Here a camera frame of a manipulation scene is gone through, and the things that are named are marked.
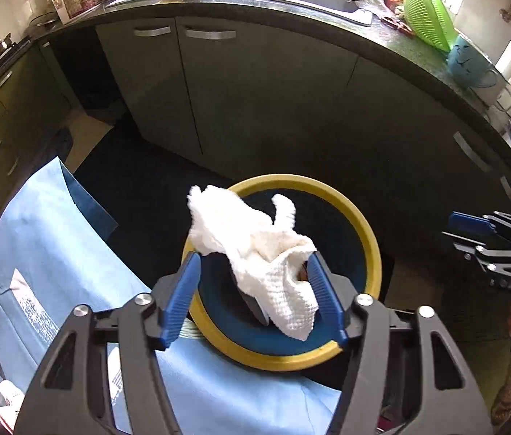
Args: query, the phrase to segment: blue tablecloth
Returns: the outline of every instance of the blue tablecloth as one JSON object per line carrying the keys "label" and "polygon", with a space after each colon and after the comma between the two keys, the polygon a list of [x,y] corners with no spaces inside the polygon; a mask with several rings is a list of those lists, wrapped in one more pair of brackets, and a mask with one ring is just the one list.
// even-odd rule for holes
{"label": "blue tablecloth", "polygon": [[[0,219],[0,381],[26,391],[76,304],[101,311],[149,291],[105,244],[114,226],[58,159],[7,206]],[[295,374],[245,368],[201,337],[181,336],[156,354],[184,435],[324,434],[340,396]],[[109,378],[117,427],[130,431],[115,345]]]}

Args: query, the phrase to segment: red scissors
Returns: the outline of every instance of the red scissors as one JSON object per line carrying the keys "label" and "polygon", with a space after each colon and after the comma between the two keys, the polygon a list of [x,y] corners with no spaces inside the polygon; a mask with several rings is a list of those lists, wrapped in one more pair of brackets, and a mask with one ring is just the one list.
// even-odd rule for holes
{"label": "red scissors", "polygon": [[406,34],[408,37],[413,37],[413,30],[402,21],[391,18],[390,16],[381,16],[380,21],[384,24],[388,24],[390,27],[394,28],[396,31],[400,31],[403,34]]}

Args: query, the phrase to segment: countertop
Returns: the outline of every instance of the countertop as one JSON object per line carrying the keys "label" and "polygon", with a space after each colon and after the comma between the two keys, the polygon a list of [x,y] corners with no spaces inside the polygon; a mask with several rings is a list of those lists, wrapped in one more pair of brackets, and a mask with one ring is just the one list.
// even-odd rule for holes
{"label": "countertop", "polygon": [[[368,0],[359,6],[373,10]],[[68,25],[58,24],[37,34],[18,49],[15,56],[0,68],[0,77],[34,43],[44,43],[60,32],[94,24],[134,18],[199,16],[253,22],[274,26],[324,40],[349,49],[365,59],[387,68],[428,93],[454,112],[478,135],[490,143],[511,168],[511,149],[486,120],[486,107],[469,90],[464,90],[446,71],[444,55],[418,37],[410,38],[374,16],[365,27],[337,15],[277,0],[130,0],[101,5],[84,18]]]}

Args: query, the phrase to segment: yellow rim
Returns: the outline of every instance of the yellow rim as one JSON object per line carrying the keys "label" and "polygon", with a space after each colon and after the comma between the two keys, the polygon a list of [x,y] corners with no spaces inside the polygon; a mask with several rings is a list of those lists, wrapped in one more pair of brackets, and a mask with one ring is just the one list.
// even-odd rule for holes
{"label": "yellow rim", "polygon": [[[378,298],[382,279],[382,264],[376,237],[362,213],[342,193],[321,181],[291,174],[272,174],[249,178],[249,180],[241,181],[229,189],[241,197],[264,190],[289,189],[310,193],[328,201],[355,228],[366,257],[365,293]],[[187,253],[193,251],[193,249],[191,240],[187,237],[181,259],[183,260]],[[265,369],[267,371],[295,371],[323,363],[342,351],[338,344],[331,340],[315,350],[299,355],[284,357],[263,355],[248,350],[227,338],[207,314],[199,296],[199,291],[195,292],[189,311],[195,321],[195,325],[197,325],[204,337],[215,348],[231,359],[252,368]]]}

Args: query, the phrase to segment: blue gripper pad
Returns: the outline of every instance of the blue gripper pad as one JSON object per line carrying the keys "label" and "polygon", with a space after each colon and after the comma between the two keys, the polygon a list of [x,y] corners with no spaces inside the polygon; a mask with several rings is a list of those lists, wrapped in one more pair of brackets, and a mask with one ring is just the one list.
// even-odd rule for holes
{"label": "blue gripper pad", "polygon": [[197,289],[201,277],[201,257],[198,253],[191,254],[177,272],[178,283],[171,294],[171,299],[162,313],[161,327],[163,331],[159,340],[168,348],[178,337],[185,316],[189,310],[191,298]]}
{"label": "blue gripper pad", "polygon": [[495,228],[487,219],[453,212],[449,216],[449,230],[487,237],[495,234]]}
{"label": "blue gripper pad", "polygon": [[328,278],[327,270],[323,267],[317,252],[308,259],[308,282],[312,286],[320,315],[327,326],[333,331],[332,338],[339,347],[343,348],[348,336],[344,328],[344,310]]}

